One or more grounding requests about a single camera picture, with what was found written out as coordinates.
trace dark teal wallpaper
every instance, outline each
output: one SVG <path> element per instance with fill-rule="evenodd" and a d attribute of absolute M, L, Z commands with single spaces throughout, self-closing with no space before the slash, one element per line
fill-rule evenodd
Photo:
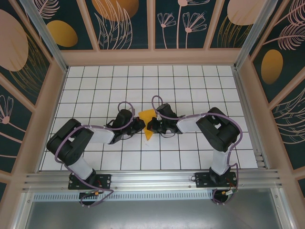
<path fill-rule="evenodd" d="M 0 203 L 1 203 L 2 196 L 3 196 L 3 194 L 4 194 L 4 191 L 5 191 L 5 188 L 6 188 L 6 184 L 0 182 Z"/>
<path fill-rule="evenodd" d="M 86 0 L 101 50 L 148 49 L 146 0 Z"/>
<path fill-rule="evenodd" d="M 266 23 L 264 29 L 262 30 L 261 34 L 260 34 L 259 37 L 257 38 L 257 40 L 256 40 L 256 42 L 254 43 L 252 49 L 250 50 L 250 53 L 249 53 L 250 56 L 252 55 L 252 53 L 253 53 L 254 50 L 256 49 L 257 44 L 258 44 L 259 41 L 261 40 L 263 34 L 265 33 L 266 29 L 268 28 L 268 26 L 269 26 L 271 20 L 272 20 L 273 17 L 275 16 L 275 13 L 277 12 L 277 10 L 278 10 L 278 8 L 280 7 L 280 5 L 282 4 L 282 2 L 283 2 L 283 0 L 278 0 L 277 4 L 276 4 L 276 6 L 275 6 L 275 9 L 273 10 L 273 12 L 272 12 L 270 18 L 268 19 L 268 21 L 267 21 L 267 23 Z"/>
<path fill-rule="evenodd" d="M 214 0 L 156 0 L 155 48 L 203 48 L 214 6 Z"/>
<path fill-rule="evenodd" d="M 14 8 L 0 2 L 0 73 L 36 104 L 49 61 Z"/>
<path fill-rule="evenodd" d="M 10 173 L 32 112 L 0 85 L 0 170 Z"/>
<path fill-rule="evenodd" d="M 264 0 L 225 0 L 210 48 L 241 48 Z"/>
<path fill-rule="evenodd" d="M 304 41 L 305 2 L 292 0 L 253 61 L 269 102 L 304 68 Z"/>
<path fill-rule="evenodd" d="M 293 169 L 305 166 L 305 80 L 272 110 Z"/>

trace purple cable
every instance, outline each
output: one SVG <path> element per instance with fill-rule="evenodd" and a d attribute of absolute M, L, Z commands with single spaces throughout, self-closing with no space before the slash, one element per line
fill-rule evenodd
<path fill-rule="evenodd" d="M 158 96 L 158 95 L 155 95 L 154 97 L 152 97 L 152 108 L 153 108 L 154 111 L 155 111 L 160 117 L 162 117 L 162 118 L 169 119 L 169 120 L 182 120 L 182 119 L 186 119 L 186 118 L 195 118 L 195 117 L 201 117 L 201 116 L 206 116 L 206 115 L 213 115 L 213 116 L 218 116 L 218 117 L 225 118 L 225 119 L 229 120 L 230 122 L 232 122 L 232 123 L 238 128 L 238 130 L 239 130 L 239 132 L 240 132 L 240 138 L 230 147 L 229 153 L 228 153 L 228 158 L 227 158 L 227 165 L 228 165 L 229 167 L 234 167 L 234 166 L 236 166 L 236 181 L 237 181 L 237 182 L 236 182 L 236 187 L 235 187 L 235 188 L 237 189 L 237 188 L 238 188 L 238 164 L 235 163 L 234 165 L 230 165 L 230 156 L 231 156 L 231 152 L 232 152 L 232 150 L 234 149 L 234 147 L 236 147 L 236 146 L 241 142 L 241 140 L 242 140 L 242 138 L 243 138 L 243 131 L 242 131 L 241 127 L 238 125 L 238 123 L 237 123 L 236 121 L 234 121 L 233 119 L 231 119 L 231 118 L 225 116 L 225 115 L 217 114 L 217 113 L 192 114 L 192 115 L 189 115 L 189 116 L 184 116 L 184 117 L 179 117 L 179 118 L 170 118 L 170 117 L 166 117 L 166 116 L 162 115 L 160 112 L 158 112 L 157 109 L 155 108 L 155 106 L 154 106 L 154 104 L 153 104 L 153 101 L 154 101 L 155 98 L 159 98 L 159 99 L 160 99 L 161 105 L 163 104 L 163 99 L 162 99 L 160 96 Z M 216 192 L 216 191 L 217 191 L 217 189 L 215 189 L 215 190 L 213 191 L 213 194 L 212 194 L 212 201 L 213 201 L 215 204 L 221 203 L 221 204 L 224 205 L 224 203 L 222 203 L 222 202 L 218 201 L 217 199 L 215 199 L 215 192 Z"/>
<path fill-rule="evenodd" d="M 71 137 L 75 132 L 77 132 L 78 130 L 80 130 L 80 129 L 82 129 L 82 128 L 92 128 L 92 127 L 93 127 L 93 128 L 106 129 L 106 130 L 122 130 L 122 129 L 126 128 L 127 126 L 129 126 L 130 123 L 133 122 L 133 118 L 134 118 L 134 115 L 135 115 L 135 109 L 134 109 L 134 107 L 133 107 L 133 105 L 132 105 L 131 103 L 129 103 L 129 102 L 127 102 L 127 101 L 124 101 L 124 102 L 120 102 L 120 103 L 119 103 L 119 105 L 118 105 L 118 110 L 120 109 L 120 105 L 121 105 L 121 104 L 128 104 L 128 105 L 132 108 L 132 116 L 131 116 L 129 122 L 128 122 L 126 125 L 124 125 L 124 126 L 122 126 L 122 127 L 119 127 L 119 128 L 109 128 L 109 127 L 100 126 L 100 125 L 81 125 L 81 126 L 75 128 L 74 130 L 72 130 L 72 131 L 65 137 L 65 139 L 62 141 L 62 143 L 61 143 L 61 144 L 59 145 L 59 147 L 57 148 L 56 153 L 55 153 L 55 161 L 56 161 L 57 163 L 64 164 L 63 162 L 61 162 L 61 161 L 58 160 L 58 154 L 59 154 L 59 152 L 60 152 L 62 146 L 63 146 L 63 145 L 67 142 L 67 140 L 69 139 L 69 137 Z M 94 206 L 96 206 L 96 205 L 102 203 L 108 196 L 110 196 L 110 195 L 113 193 L 113 190 L 112 190 L 112 189 L 105 189 L 105 188 L 95 187 L 95 186 L 92 186 L 92 185 L 88 184 L 88 183 L 85 182 L 83 179 L 81 179 L 77 174 L 75 174 L 73 170 L 71 170 L 70 168 L 68 168 L 66 165 L 65 165 L 65 167 L 66 167 L 72 174 L 74 174 L 75 177 L 78 178 L 84 185 L 86 185 L 86 186 L 88 186 L 88 187 L 91 187 L 91 188 L 93 188 L 93 189 L 99 190 L 99 191 L 110 191 L 110 193 L 107 194 L 103 199 L 101 199 L 101 200 L 99 200 L 99 201 L 97 201 L 97 202 L 94 202 L 94 203 L 91 204 L 91 205 L 88 205 L 88 206 L 87 206 L 88 208 L 94 207 Z M 81 198 L 81 204 L 82 204 L 83 207 L 84 207 L 85 205 L 83 204 L 82 200 L 83 200 L 85 197 L 86 197 L 86 196 L 83 196 L 83 197 Z"/>

